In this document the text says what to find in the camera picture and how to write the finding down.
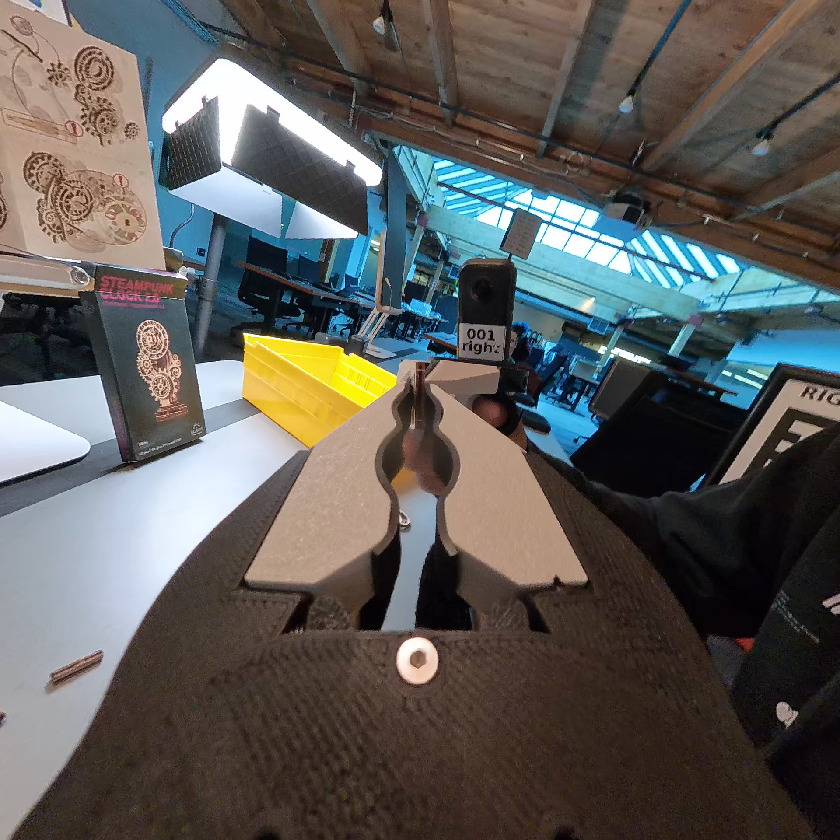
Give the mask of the person's right hand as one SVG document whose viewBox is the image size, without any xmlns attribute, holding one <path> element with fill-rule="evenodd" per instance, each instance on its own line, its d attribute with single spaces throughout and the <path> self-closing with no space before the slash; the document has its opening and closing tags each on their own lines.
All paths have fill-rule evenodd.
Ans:
<svg viewBox="0 0 840 840">
<path fill-rule="evenodd" d="M 508 427 L 508 408 L 508 404 L 486 395 L 476 396 L 471 406 L 474 414 L 500 431 Z M 404 468 L 413 473 L 417 487 L 433 497 L 438 497 L 447 486 L 435 460 L 441 447 L 425 426 L 406 432 L 402 441 Z"/>
</svg>

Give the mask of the black office chair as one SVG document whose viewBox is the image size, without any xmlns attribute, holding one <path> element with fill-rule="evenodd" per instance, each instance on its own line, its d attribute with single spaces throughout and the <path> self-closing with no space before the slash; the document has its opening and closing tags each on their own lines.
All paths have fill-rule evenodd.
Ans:
<svg viewBox="0 0 840 840">
<path fill-rule="evenodd" d="M 250 236 L 237 298 L 262 321 L 243 324 L 242 330 L 260 327 L 262 333 L 272 334 L 278 319 L 302 315 L 301 292 L 279 278 L 287 278 L 287 251 Z"/>
</svg>

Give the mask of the person's right forearm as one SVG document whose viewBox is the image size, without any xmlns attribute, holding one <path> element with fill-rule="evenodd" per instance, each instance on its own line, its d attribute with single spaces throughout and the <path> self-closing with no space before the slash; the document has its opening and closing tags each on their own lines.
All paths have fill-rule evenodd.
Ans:
<svg viewBox="0 0 840 840">
<path fill-rule="evenodd" d="M 756 637 L 776 596 L 797 616 L 838 593 L 838 426 L 764 468 L 692 493 L 609 490 L 530 445 L 641 550 L 704 635 Z"/>
</svg>

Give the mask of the grey desk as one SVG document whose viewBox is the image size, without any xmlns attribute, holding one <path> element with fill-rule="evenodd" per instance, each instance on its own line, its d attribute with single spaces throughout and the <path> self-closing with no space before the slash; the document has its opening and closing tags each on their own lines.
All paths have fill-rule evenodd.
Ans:
<svg viewBox="0 0 840 840">
<path fill-rule="evenodd" d="M 283 458 L 270 419 L 2 516 L 2 799 L 16 838 L 557 838 L 594 817 L 573 785 L 563 596 L 487 625 L 384 633 L 247 610 L 208 633 L 150 611 Z M 525 453 L 567 537 L 585 508 Z M 103 650 L 56 689 L 49 674 Z"/>
</svg>

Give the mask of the overhead studio light panel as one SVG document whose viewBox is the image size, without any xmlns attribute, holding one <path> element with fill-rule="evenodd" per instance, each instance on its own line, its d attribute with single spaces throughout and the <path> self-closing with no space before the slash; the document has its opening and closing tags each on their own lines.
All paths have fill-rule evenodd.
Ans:
<svg viewBox="0 0 840 840">
<path fill-rule="evenodd" d="M 208 61 L 167 105 L 160 181 L 271 237 L 367 235 L 382 166 L 229 57 Z"/>
</svg>

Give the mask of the black framed marker board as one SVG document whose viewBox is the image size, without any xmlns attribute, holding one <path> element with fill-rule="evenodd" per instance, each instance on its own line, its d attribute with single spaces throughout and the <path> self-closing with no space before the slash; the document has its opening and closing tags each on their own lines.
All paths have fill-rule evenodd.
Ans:
<svg viewBox="0 0 840 840">
<path fill-rule="evenodd" d="M 744 423 L 698 488 L 724 484 L 760 470 L 838 420 L 837 372 L 778 363 Z"/>
</svg>

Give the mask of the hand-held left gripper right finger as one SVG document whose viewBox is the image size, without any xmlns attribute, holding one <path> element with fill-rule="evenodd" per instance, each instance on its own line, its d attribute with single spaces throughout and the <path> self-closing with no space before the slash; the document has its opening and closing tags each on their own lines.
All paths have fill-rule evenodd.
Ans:
<svg viewBox="0 0 840 840">
<path fill-rule="evenodd" d="M 438 385 L 428 385 L 434 433 L 452 472 L 437 504 L 437 531 L 458 560 L 457 593 L 479 613 L 560 585 L 585 570 L 525 451 Z"/>
</svg>

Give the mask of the black equipment case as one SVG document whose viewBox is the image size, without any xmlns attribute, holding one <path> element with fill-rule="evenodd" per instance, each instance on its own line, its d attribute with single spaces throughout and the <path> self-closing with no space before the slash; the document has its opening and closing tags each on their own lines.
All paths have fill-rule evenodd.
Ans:
<svg viewBox="0 0 840 840">
<path fill-rule="evenodd" d="M 619 358 L 588 408 L 601 423 L 570 456 L 592 481 L 639 497 L 685 491 L 709 473 L 747 410 L 685 372 Z"/>
</svg>

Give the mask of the paper instruction booklet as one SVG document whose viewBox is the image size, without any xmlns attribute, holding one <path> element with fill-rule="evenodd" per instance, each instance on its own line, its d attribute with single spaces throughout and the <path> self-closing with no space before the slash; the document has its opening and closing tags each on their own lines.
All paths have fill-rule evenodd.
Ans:
<svg viewBox="0 0 840 840">
<path fill-rule="evenodd" d="M 135 55 L 1 2 L 2 246 L 163 270 Z"/>
</svg>

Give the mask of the black puzzle box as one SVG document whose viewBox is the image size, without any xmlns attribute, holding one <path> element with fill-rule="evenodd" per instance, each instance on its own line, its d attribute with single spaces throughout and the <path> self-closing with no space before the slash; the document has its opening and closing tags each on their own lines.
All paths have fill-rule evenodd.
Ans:
<svg viewBox="0 0 840 840">
<path fill-rule="evenodd" d="M 207 433 L 190 325 L 186 279 L 102 264 L 80 292 L 121 458 L 140 462 Z"/>
</svg>

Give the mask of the grey metal pole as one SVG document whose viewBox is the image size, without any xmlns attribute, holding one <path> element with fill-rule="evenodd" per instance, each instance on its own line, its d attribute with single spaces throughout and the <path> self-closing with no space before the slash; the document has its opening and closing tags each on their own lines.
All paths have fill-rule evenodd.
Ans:
<svg viewBox="0 0 840 840">
<path fill-rule="evenodd" d="M 203 277 L 196 290 L 196 313 L 192 328 L 192 347 L 196 362 L 204 356 L 218 289 L 218 275 L 224 253 L 228 219 L 219 214 L 213 215 L 211 234 L 206 253 Z"/>
</svg>

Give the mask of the yellow plastic bin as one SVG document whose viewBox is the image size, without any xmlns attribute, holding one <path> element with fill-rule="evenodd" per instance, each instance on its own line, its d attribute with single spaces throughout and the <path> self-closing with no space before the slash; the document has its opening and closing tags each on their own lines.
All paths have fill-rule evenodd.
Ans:
<svg viewBox="0 0 840 840">
<path fill-rule="evenodd" d="M 339 347 L 245 337 L 244 398 L 308 447 L 287 504 L 396 507 L 403 466 L 396 375 Z"/>
</svg>

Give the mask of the monitor on pale curved stand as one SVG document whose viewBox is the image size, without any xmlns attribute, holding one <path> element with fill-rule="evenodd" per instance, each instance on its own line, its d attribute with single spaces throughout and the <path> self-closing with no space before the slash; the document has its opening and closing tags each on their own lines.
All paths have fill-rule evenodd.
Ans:
<svg viewBox="0 0 840 840">
<path fill-rule="evenodd" d="M 386 159 L 385 229 L 381 233 L 380 254 L 374 287 L 374 307 L 360 328 L 349 337 L 346 352 L 360 357 L 382 330 L 391 316 L 398 317 L 403 308 L 403 281 L 406 259 L 406 210 L 408 187 L 395 149 Z"/>
</svg>

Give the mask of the hanging white sign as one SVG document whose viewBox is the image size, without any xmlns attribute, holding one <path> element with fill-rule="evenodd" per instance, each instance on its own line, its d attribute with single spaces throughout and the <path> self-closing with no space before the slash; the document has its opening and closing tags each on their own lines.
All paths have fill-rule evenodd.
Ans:
<svg viewBox="0 0 840 840">
<path fill-rule="evenodd" d="M 528 259 L 542 225 L 543 220 L 540 216 L 526 209 L 516 208 L 501 240 L 500 251 L 509 258 Z"/>
</svg>

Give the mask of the ceiling-mounted white device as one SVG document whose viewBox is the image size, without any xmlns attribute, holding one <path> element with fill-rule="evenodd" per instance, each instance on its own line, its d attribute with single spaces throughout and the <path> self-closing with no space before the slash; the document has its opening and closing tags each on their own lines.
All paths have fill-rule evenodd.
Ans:
<svg viewBox="0 0 840 840">
<path fill-rule="evenodd" d="M 639 227 L 650 221 L 652 204 L 648 199 L 631 191 L 618 191 L 609 197 L 601 216 Z"/>
</svg>

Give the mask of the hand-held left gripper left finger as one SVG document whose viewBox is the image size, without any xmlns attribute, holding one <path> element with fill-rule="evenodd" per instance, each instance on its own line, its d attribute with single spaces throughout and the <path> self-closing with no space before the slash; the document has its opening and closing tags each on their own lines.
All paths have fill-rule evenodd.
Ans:
<svg viewBox="0 0 840 840">
<path fill-rule="evenodd" d="M 245 583 L 331 597 L 361 621 L 381 621 L 400 568 L 399 504 L 413 388 L 395 387 L 315 444 L 282 502 Z"/>
</svg>

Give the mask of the background long desk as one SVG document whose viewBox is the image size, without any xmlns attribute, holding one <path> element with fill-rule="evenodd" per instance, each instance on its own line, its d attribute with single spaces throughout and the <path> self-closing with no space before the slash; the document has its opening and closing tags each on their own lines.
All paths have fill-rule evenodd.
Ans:
<svg viewBox="0 0 840 840">
<path fill-rule="evenodd" d="M 245 268 L 244 261 L 238 261 L 237 265 L 243 269 Z M 359 297 L 357 292 L 337 292 L 328 285 L 318 282 L 312 284 L 305 279 L 290 276 L 288 274 L 286 279 L 279 279 L 281 282 L 284 282 L 290 287 L 301 292 L 302 315 L 310 315 L 310 326 L 313 334 L 319 332 L 328 333 L 333 314 L 338 311 L 348 312 L 351 315 L 351 326 L 354 330 L 357 330 L 362 319 L 366 317 L 366 315 L 369 314 L 374 307 L 372 300 L 365 297 Z M 238 325 L 238 329 L 242 330 L 243 324 L 247 323 L 253 322 L 243 322 Z M 256 329 L 262 333 L 260 327 L 257 327 Z M 242 331 L 253 332 L 256 329 L 246 329 Z"/>
</svg>

